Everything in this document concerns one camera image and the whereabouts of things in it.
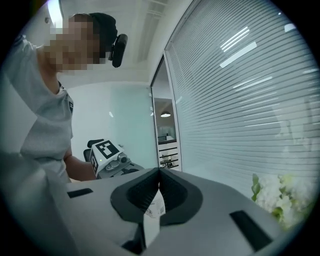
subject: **frosted glass panel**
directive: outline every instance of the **frosted glass panel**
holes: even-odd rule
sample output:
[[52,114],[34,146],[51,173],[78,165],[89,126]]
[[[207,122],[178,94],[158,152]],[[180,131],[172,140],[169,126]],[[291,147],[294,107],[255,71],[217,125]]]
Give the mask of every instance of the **frosted glass panel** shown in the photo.
[[133,163],[158,166],[150,87],[108,82],[78,86],[68,93],[74,102],[73,155],[84,160],[89,140],[107,138],[123,146]]
[[166,49],[182,171],[248,197],[254,173],[319,177],[319,69],[279,13],[202,0]]

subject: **gray shirt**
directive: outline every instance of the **gray shirt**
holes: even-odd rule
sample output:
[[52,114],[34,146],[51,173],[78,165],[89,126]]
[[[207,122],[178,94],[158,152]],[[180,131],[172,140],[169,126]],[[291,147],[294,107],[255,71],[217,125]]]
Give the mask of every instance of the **gray shirt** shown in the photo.
[[47,88],[39,71],[36,46],[24,36],[14,41],[2,68],[17,94],[36,116],[20,153],[56,173],[63,182],[70,182],[63,157],[73,136],[72,99],[62,86],[58,94]]

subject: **black camera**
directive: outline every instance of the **black camera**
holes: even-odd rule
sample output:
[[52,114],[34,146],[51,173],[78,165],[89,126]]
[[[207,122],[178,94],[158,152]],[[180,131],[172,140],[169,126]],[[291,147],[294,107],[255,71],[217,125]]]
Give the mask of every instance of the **black camera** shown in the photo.
[[121,66],[122,58],[124,57],[128,36],[120,34],[111,46],[111,51],[108,60],[112,61],[112,66],[118,68]]

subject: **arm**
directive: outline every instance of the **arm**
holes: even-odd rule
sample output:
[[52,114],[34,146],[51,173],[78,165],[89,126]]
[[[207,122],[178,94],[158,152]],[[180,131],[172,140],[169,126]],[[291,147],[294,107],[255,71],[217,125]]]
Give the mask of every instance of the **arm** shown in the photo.
[[66,172],[69,177],[81,182],[93,181],[96,179],[95,172],[89,162],[80,161],[72,155],[71,147],[66,151],[63,160],[66,165]]

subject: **horizontal blind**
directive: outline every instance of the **horizontal blind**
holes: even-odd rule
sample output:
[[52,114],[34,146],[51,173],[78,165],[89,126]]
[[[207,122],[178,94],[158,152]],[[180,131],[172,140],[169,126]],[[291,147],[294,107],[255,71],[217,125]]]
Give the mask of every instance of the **horizontal blind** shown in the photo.
[[252,196],[252,175],[318,180],[319,69],[267,1],[202,0],[166,49],[182,171]]

